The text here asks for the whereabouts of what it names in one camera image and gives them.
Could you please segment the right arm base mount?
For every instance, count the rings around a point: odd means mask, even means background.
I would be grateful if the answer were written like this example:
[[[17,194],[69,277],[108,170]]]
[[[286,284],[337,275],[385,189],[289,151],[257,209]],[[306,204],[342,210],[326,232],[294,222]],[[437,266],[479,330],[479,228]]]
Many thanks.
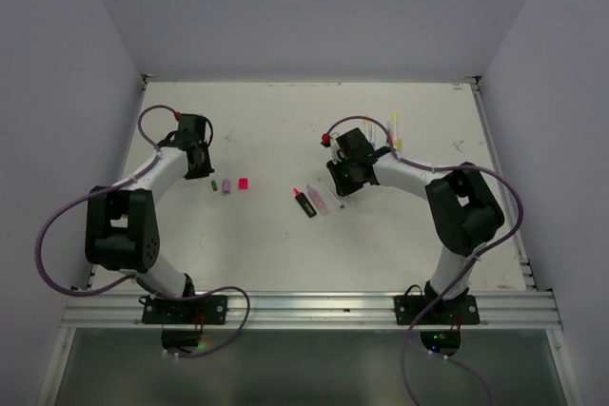
[[[403,294],[393,297],[396,323],[409,326],[415,317],[436,297],[427,283],[424,288],[411,285]],[[480,313],[476,298],[469,289],[453,299],[442,299],[418,322],[422,326],[445,326],[443,330],[420,331],[422,345],[432,353],[451,357],[457,354],[462,344],[462,327],[479,325]]]

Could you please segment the black pink highlighter body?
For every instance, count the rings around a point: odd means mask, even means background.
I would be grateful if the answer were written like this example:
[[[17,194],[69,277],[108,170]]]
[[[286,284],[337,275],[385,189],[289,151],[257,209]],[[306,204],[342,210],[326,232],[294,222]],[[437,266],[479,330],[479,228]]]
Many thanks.
[[[317,215],[317,210],[314,208],[313,204],[310,202],[305,193],[296,187],[293,188],[293,192],[295,201],[298,203],[299,207],[301,207],[307,217],[315,217]]]

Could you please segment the lilac highlighter body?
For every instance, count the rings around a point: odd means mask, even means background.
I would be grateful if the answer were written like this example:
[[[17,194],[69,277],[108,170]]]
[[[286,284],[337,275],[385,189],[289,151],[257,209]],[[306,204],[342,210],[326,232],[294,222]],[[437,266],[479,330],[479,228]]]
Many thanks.
[[[317,212],[322,216],[327,216],[329,214],[329,209],[324,202],[324,199],[321,197],[319,192],[310,184],[306,186],[306,192],[308,198],[312,201],[315,206]]]

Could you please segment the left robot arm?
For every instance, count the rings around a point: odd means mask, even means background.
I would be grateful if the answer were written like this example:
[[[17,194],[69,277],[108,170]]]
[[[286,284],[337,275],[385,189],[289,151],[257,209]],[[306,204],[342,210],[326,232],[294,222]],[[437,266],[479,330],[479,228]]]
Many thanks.
[[[166,298],[164,310],[176,322],[192,320],[198,310],[190,276],[162,254],[156,204],[185,180],[208,177],[213,168],[210,120],[198,114],[174,114],[177,128],[153,145],[149,160],[122,183],[97,186],[88,200],[85,254],[89,263],[124,277]]]

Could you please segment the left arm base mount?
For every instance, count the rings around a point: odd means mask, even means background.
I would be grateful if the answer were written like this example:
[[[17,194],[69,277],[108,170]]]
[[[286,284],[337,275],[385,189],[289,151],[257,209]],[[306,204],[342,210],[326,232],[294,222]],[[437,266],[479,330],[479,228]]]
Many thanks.
[[[179,302],[142,296],[142,323],[161,325],[161,344],[175,357],[205,351],[203,330],[206,325],[224,325],[228,298],[212,295],[204,300]]]

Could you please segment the aluminium front rail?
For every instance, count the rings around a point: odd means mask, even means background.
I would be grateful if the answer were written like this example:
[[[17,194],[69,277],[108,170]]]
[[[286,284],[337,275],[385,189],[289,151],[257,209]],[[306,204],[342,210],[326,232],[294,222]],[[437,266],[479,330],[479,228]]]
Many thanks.
[[[249,330],[393,330],[401,329],[398,315],[405,308],[396,292],[251,292],[245,299],[226,292],[227,308],[220,308],[224,328],[235,329],[243,319]],[[555,330],[562,327],[558,306],[550,292],[475,292],[451,316],[423,328],[465,330]],[[135,328],[151,311],[141,293],[115,292],[90,299],[70,299],[62,323],[72,328]]]

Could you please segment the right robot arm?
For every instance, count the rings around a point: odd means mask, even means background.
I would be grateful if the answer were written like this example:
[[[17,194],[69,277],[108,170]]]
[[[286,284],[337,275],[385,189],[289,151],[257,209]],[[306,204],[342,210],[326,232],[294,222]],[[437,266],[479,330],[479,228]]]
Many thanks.
[[[505,217],[479,170],[465,163],[449,172],[426,164],[407,164],[387,145],[375,149],[360,129],[338,137],[325,133],[331,151],[326,167],[340,197],[365,185],[392,187],[425,200],[442,243],[437,267],[425,285],[423,310],[432,321],[448,321],[467,293],[470,274],[463,269],[490,243]]]

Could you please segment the lilac highlighter cap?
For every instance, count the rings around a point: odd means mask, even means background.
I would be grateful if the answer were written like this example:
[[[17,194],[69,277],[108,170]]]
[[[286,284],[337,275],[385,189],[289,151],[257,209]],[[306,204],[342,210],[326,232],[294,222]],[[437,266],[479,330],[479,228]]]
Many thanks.
[[[223,179],[222,182],[222,194],[225,195],[229,195],[231,193],[231,180],[230,179]]]

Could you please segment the yellow cap clear pen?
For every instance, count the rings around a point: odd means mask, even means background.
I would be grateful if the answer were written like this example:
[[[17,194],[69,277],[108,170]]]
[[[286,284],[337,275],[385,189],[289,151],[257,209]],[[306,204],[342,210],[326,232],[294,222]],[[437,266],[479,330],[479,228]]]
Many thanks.
[[[394,111],[391,116],[390,123],[391,140],[395,148],[398,148],[399,143],[399,113]]]

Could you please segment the white green marker body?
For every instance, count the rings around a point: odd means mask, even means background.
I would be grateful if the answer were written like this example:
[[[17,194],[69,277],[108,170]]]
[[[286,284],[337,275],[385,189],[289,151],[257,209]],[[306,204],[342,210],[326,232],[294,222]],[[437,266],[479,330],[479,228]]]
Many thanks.
[[[336,204],[339,209],[345,209],[344,203],[340,200],[340,198],[336,195],[336,193],[322,180],[319,179],[318,183],[327,193],[327,195],[332,199],[332,202]]]

